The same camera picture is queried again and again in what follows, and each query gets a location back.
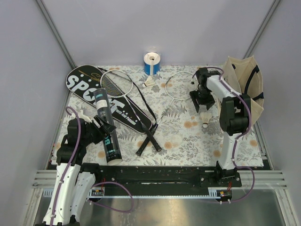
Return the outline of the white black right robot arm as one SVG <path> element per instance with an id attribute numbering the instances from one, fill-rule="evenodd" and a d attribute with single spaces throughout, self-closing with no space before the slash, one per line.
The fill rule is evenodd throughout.
<path id="1" fill-rule="evenodd" d="M 215 103 L 213 96 L 221 101 L 219 122 L 223 131 L 223 146 L 213 172 L 213 180 L 219 186 L 225 186 L 238 177 L 239 167 L 235 163 L 238 140 L 248 133 L 252 124 L 251 98 L 227 84 L 223 73 L 223 69 L 215 66 L 199 68 L 191 81 L 197 81 L 198 88 L 190 92 L 197 112 L 201 105 L 210 109 Z"/>

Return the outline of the black shuttlecock tube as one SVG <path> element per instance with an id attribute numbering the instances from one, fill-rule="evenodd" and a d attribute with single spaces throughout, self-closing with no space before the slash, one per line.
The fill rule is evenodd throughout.
<path id="1" fill-rule="evenodd" d="M 109 166 L 117 165 L 122 162 L 122 155 L 116 134 L 116 127 L 113 122 L 111 107 L 106 90 L 103 88 L 94 91 L 95 104 L 101 127 L 108 135 L 103 140 L 106 161 Z"/>

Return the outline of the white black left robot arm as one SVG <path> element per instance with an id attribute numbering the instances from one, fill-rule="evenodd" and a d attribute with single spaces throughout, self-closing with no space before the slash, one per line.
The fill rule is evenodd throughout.
<path id="1" fill-rule="evenodd" d="M 69 121 L 57 151 L 56 178 L 43 226 L 78 226 L 92 186 L 102 181 L 97 163 L 84 163 L 87 146 L 105 140 L 115 130 L 112 121 L 80 116 Z"/>

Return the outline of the white shuttlecock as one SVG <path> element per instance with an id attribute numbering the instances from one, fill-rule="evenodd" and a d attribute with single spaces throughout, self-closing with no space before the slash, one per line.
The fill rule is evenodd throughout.
<path id="1" fill-rule="evenodd" d="M 210 119 L 212 118 L 212 114 L 210 112 L 201 112 L 200 113 L 200 118 L 202 120 L 202 126 L 203 128 L 207 128 Z"/>
<path id="2" fill-rule="evenodd" d="M 152 77 L 148 77 L 147 80 L 143 83 L 143 87 L 152 86 L 155 82 Z"/>

